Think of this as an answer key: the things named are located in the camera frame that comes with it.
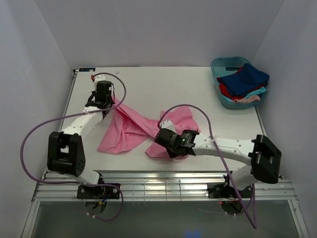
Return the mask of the pink t shirt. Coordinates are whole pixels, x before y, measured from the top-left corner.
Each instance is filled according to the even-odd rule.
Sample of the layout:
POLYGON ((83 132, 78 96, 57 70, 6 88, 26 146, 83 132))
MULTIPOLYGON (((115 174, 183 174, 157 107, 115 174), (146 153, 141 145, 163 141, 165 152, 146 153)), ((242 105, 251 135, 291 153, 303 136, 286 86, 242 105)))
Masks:
MULTIPOLYGON (((178 134, 184 130, 200 132, 188 106, 168 112, 163 119, 171 121, 178 134)), ((148 138, 154 139, 158 131, 158 120, 149 119, 127 105, 121 104, 113 110, 113 118, 98 146, 98 151, 113 155, 128 152, 148 138)))

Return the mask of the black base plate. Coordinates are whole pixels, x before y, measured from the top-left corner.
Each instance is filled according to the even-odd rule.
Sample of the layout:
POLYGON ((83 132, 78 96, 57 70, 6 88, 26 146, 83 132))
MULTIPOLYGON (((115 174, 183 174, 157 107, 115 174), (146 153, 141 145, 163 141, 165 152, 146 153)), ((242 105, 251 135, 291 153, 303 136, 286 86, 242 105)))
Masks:
MULTIPOLYGON (((238 198, 234 188, 222 183, 208 183, 207 191, 209 198, 225 198, 229 200, 238 198)), ((239 191, 239 194, 242 198, 250 198, 252 195, 252 187, 246 187, 244 190, 239 191)))
POLYGON ((111 183, 111 186, 78 186, 77 199, 118 199, 120 197, 119 193, 120 184, 111 183))

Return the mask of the teal plastic laundry basket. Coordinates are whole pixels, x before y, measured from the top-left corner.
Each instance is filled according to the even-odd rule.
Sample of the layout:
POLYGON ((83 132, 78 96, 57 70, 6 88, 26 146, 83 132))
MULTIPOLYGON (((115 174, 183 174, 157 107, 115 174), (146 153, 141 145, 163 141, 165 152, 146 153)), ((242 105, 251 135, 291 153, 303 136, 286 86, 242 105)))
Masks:
POLYGON ((218 98, 221 104, 228 109, 246 109, 256 107, 265 99, 266 92, 259 95, 261 100, 258 102, 242 104, 232 103, 232 100, 229 100, 229 98, 222 95, 216 78, 235 73, 245 63, 251 64, 248 60, 242 57, 216 58, 211 62, 211 72, 218 98))

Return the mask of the dark blue t shirt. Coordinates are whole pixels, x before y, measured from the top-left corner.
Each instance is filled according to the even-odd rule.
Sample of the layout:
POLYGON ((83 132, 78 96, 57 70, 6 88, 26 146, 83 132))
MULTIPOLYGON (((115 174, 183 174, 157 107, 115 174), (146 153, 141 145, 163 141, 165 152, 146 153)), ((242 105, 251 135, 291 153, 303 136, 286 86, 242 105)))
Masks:
POLYGON ((243 98, 248 93, 265 87, 268 80, 267 73, 256 69, 249 63, 245 63, 234 74, 217 78, 222 94, 232 99, 243 98))

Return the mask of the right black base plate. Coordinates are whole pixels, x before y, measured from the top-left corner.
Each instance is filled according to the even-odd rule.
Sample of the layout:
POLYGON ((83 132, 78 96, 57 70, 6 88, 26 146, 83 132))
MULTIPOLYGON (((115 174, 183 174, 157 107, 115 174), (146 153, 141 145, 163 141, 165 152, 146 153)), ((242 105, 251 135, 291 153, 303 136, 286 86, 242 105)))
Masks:
MULTIPOLYGON (((209 198, 225 198, 229 200, 238 198, 234 188, 222 183, 208 183, 207 191, 209 198)), ((239 194, 242 198, 250 198, 252 195, 252 187, 246 187, 244 190, 239 191, 239 194)))

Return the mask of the turquoise garment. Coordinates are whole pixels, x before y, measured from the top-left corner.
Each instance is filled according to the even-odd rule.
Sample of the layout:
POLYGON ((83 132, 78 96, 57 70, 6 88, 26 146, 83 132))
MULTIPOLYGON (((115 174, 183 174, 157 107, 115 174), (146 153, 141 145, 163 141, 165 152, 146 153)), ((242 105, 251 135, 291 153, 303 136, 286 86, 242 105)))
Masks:
POLYGON ((251 96, 253 96, 253 95, 260 95, 260 94, 262 94, 262 93, 265 93, 267 91, 267 89, 263 86, 263 87, 261 87, 261 88, 259 88, 259 89, 256 89, 256 90, 254 90, 254 91, 251 91, 250 93, 248 93, 244 98, 245 99, 248 99, 248 98, 250 98, 251 96))

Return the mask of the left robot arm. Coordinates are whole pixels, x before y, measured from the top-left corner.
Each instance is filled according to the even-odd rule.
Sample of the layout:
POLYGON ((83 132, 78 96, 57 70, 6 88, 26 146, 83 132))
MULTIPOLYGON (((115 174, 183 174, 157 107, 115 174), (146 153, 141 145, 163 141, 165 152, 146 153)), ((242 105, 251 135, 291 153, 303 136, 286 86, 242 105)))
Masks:
POLYGON ((95 90, 88 98, 84 114, 75 119, 60 132, 52 132, 48 141, 47 167, 50 171, 68 175, 80 183, 98 184, 100 174, 86 168, 83 141, 90 131, 101 122, 108 112, 97 109, 110 109, 114 104, 110 81, 96 79, 95 90))

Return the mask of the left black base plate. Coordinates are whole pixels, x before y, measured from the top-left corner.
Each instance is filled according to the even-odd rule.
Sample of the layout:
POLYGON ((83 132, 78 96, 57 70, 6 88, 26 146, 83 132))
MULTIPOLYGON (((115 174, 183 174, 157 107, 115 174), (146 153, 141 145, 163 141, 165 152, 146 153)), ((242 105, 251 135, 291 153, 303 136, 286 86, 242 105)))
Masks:
POLYGON ((119 193, 120 184, 111 183, 111 186, 78 186, 77 199, 118 199, 120 197, 119 193))

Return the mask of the light pink garment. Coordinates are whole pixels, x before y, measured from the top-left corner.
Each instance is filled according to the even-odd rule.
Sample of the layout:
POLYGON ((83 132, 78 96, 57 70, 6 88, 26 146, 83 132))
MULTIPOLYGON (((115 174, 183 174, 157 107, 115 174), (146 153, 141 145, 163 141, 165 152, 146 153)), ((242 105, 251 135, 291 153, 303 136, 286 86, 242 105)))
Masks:
POLYGON ((249 98, 242 98, 242 99, 236 99, 233 100, 232 103, 253 103, 253 102, 258 102, 260 101, 259 95, 252 95, 249 98))

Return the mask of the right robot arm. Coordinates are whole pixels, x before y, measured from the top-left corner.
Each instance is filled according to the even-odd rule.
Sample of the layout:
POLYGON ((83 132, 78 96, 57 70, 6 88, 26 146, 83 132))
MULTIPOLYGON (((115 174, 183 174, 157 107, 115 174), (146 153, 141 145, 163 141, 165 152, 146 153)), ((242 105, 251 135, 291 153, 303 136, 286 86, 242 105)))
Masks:
POLYGON ((218 156, 244 164, 235 171, 229 171, 224 177, 224 184, 210 185, 210 198, 250 197, 253 184, 259 181, 276 184, 279 181, 282 153, 265 135, 258 134, 252 140, 234 140, 211 139, 195 130, 177 134, 173 123, 166 120, 159 126, 154 141, 164 147, 171 158, 218 156))

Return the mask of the blue label sticker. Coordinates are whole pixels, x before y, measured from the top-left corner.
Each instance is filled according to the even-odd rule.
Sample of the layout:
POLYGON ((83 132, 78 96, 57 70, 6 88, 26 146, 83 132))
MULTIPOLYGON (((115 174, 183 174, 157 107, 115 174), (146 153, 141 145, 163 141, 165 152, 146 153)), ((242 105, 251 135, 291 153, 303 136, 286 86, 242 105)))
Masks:
POLYGON ((79 68, 79 72, 95 72, 96 68, 95 67, 82 67, 79 68))

